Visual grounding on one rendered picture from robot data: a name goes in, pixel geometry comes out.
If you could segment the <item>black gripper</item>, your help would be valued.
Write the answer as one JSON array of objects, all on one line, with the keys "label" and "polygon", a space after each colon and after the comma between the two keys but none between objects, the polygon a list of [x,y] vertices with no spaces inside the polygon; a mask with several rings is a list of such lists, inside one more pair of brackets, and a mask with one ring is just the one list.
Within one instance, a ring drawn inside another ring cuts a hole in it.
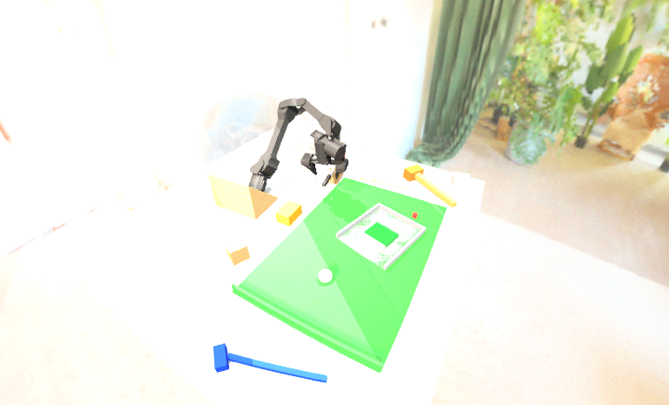
[{"label": "black gripper", "polygon": [[[313,158],[313,156],[316,156],[316,158]],[[347,170],[348,163],[348,158],[343,158],[342,160],[337,161],[335,159],[331,159],[331,157],[328,156],[325,152],[315,151],[314,154],[311,152],[304,152],[303,156],[301,157],[301,165],[306,167],[315,176],[317,175],[315,164],[335,165],[335,177],[337,179],[340,173],[343,173]]]}]

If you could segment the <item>white golf ball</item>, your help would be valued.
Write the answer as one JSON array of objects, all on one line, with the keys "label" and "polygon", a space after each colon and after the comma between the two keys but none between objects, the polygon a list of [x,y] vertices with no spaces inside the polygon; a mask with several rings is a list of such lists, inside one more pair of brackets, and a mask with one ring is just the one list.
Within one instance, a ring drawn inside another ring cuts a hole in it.
[{"label": "white golf ball", "polygon": [[318,277],[319,277],[319,280],[320,280],[321,282],[323,282],[323,283],[327,283],[327,282],[330,282],[330,281],[331,281],[333,275],[332,275],[332,273],[331,273],[330,270],[328,270],[328,269],[322,269],[322,270],[320,270],[320,272],[319,272],[319,274],[318,274]]}]

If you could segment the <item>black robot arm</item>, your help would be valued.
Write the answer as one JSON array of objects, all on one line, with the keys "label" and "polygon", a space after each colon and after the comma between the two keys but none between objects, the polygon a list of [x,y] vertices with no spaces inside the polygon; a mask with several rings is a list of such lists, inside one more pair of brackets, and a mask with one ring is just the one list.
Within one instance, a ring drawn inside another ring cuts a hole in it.
[{"label": "black robot arm", "polygon": [[[300,106],[297,108],[296,106]],[[326,133],[314,130],[309,136],[314,139],[314,148],[317,152],[325,152],[331,158],[340,161],[346,153],[346,143],[341,141],[341,125],[331,116],[321,113],[306,98],[289,98],[279,103],[278,118],[266,151],[260,155],[259,161],[250,167],[252,176],[249,186],[265,192],[267,180],[271,179],[279,169],[278,153],[284,139],[288,124],[296,116],[307,111],[314,117],[321,129]],[[330,139],[328,138],[330,137]]]}]

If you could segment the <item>large green putting mat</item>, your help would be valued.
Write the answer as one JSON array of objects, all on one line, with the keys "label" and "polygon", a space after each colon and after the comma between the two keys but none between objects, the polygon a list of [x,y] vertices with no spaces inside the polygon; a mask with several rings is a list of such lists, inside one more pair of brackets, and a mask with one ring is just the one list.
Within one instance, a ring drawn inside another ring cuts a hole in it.
[{"label": "large green putting mat", "polygon": [[[336,238],[378,203],[427,227],[387,270]],[[385,364],[446,210],[344,178],[238,287]],[[330,282],[319,280],[322,269],[331,271]]]}]

